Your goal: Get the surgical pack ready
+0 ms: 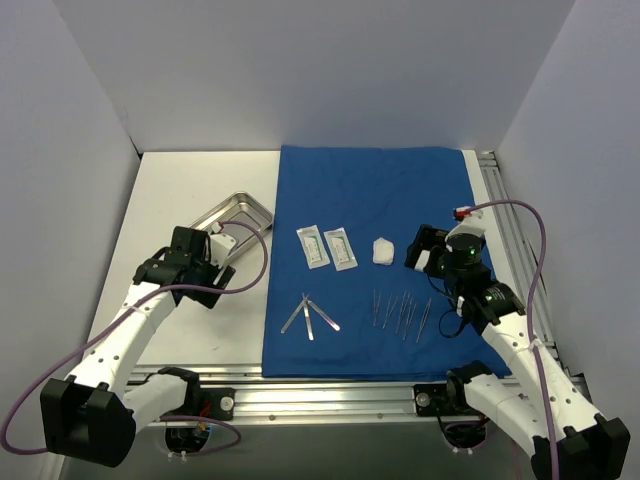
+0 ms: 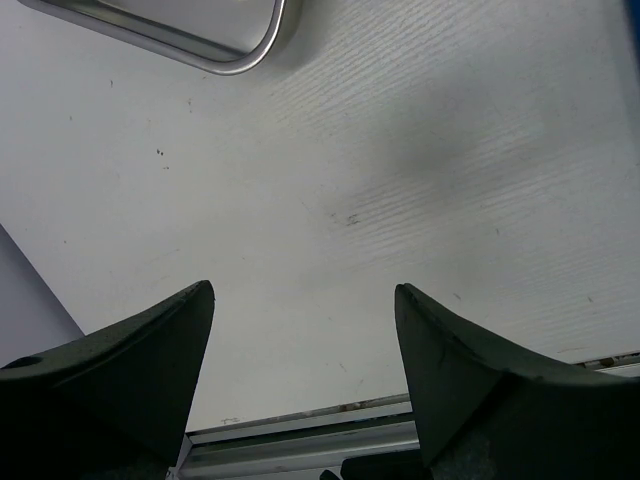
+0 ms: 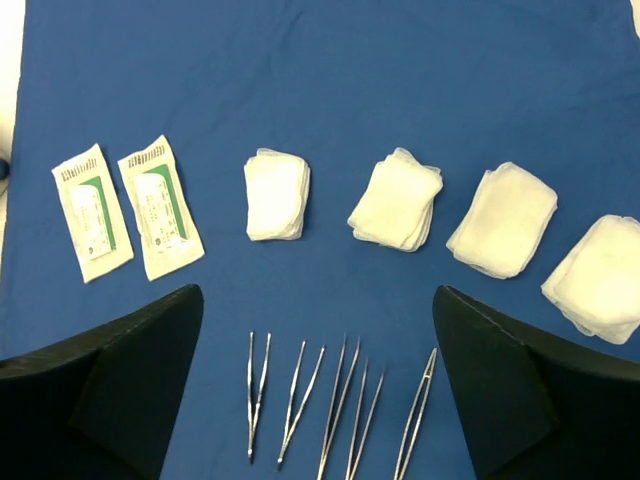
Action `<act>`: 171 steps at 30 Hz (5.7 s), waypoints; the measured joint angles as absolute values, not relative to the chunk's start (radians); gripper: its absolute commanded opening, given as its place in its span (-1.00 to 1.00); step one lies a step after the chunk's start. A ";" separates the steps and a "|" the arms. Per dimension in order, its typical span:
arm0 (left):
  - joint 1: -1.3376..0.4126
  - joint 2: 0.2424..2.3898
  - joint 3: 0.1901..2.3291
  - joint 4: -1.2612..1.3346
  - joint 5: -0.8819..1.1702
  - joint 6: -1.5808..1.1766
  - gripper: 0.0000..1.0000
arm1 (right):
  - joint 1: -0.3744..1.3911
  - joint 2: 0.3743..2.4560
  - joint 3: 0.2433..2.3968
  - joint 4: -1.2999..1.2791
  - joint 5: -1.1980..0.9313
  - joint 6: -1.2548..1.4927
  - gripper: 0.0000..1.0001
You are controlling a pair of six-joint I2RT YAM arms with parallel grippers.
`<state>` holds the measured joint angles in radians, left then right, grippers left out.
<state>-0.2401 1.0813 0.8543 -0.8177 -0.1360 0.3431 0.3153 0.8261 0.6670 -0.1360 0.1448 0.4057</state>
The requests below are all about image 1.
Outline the scalpel handle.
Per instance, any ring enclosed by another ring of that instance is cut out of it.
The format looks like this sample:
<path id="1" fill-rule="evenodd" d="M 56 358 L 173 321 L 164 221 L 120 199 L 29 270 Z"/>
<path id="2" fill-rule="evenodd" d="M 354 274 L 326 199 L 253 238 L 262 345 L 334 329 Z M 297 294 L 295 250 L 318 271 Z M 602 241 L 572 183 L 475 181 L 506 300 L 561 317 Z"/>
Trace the scalpel handle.
<path id="1" fill-rule="evenodd" d="M 307 304 L 307 300 L 308 300 L 308 295 L 305 295 L 304 293 L 302 294 L 302 300 L 300 301 L 300 303 L 298 304 L 298 306 L 294 309 L 294 311 L 292 312 L 292 314 L 289 316 L 289 318 L 287 319 L 287 321 L 284 323 L 284 325 L 282 326 L 280 333 L 284 334 L 288 328 L 290 327 L 290 325 L 293 323 L 293 321 L 295 320 L 295 318 L 298 316 L 298 314 L 304 309 L 304 307 Z"/>
<path id="2" fill-rule="evenodd" d="M 315 302 L 306 299 L 306 304 L 311 307 L 334 331 L 339 332 L 341 330 L 338 323 L 329 317 L 329 315 L 322 310 Z"/>
<path id="3" fill-rule="evenodd" d="M 302 304 L 303 304 L 303 312 L 305 317 L 307 336 L 309 341 L 314 341 L 314 333 L 312 329 L 312 322 L 311 322 L 311 316 L 309 311 L 308 295 L 303 294 Z"/>

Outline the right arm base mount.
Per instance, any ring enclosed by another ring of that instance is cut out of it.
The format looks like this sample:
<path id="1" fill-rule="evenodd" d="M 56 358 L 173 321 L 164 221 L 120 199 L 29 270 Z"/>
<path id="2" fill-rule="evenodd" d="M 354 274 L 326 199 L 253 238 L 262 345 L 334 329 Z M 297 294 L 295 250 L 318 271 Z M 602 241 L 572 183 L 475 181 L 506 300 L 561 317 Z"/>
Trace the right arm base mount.
<path id="1" fill-rule="evenodd" d="M 451 398 L 445 384 L 414 384 L 413 401 L 418 417 L 434 418 L 445 444 L 454 454 L 473 455 L 486 443 L 489 419 Z"/>

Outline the stainless steel tray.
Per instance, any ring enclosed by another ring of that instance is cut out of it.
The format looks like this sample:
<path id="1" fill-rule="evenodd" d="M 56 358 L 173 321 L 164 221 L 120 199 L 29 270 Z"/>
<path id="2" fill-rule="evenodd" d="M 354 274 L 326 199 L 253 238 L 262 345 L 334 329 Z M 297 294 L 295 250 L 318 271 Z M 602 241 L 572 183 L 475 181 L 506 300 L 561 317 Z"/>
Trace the stainless steel tray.
<path id="1" fill-rule="evenodd" d="M 239 191 L 195 220 L 190 227 L 212 233 L 212 225 L 215 222 L 241 222 L 250 225 L 265 238 L 273 229 L 273 220 L 273 214 L 255 198 L 247 192 Z M 236 240 L 229 256 L 230 261 L 239 258 L 259 243 L 255 235 L 242 226 L 231 225 L 225 227 L 224 231 Z"/>

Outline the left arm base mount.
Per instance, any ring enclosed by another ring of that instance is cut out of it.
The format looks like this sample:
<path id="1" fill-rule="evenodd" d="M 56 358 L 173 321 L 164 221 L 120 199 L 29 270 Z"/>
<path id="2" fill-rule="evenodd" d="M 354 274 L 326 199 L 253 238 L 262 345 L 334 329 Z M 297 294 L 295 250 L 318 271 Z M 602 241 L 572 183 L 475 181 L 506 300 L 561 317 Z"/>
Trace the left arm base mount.
<path id="1" fill-rule="evenodd" d="M 170 417 L 198 417 L 198 420 L 192 426 L 167 427 L 164 445 L 170 452 L 187 458 L 232 448 L 241 439 L 237 429 L 228 425 L 233 419 L 234 408 L 234 389 L 201 389 L 196 400 L 167 413 Z M 213 439 L 222 430 L 231 432 L 233 439 L 213 445 Z"/>

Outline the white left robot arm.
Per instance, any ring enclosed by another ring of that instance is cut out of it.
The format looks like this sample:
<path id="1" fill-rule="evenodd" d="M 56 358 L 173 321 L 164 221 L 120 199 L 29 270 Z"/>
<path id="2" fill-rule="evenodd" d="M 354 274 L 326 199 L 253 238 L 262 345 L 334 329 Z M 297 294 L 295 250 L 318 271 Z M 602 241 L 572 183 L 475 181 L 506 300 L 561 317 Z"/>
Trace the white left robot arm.
<path id="1" fill-rule="evenodd" d="M 171 243 L 137 269 L 104 336 L 63 380 L 40 393 L 46 448 L 107 467 L 127 456 L 137 433 L 165 414 L 190 419 L 206 408 L 197 373 L 163 367 L 133 390 L 126 385 L 162 322 L 189 298 L 212 308 L 235 271 L 236 240 L 221 227 L 177 227 Z"/>

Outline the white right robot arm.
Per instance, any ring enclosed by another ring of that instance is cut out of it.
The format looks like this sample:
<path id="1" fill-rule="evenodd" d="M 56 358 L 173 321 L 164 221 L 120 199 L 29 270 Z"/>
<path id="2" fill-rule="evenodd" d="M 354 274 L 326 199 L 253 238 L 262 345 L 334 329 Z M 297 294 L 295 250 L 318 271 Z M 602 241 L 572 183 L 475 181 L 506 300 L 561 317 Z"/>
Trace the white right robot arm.
<path id="1" fill-rule="evenodd" d="M 621 419 L 605 418 L 527 327 L 524 304 L 482 261 L 479 230 L 420 226 L 405 265 L 440 279 L 462 326 L 500 356 L 522 391 L 509 391 L 480 361 L 448 373 L 444 400 L 494 422 L 530 459 L 538 479 L 617 479 L 630 443 Z"/>

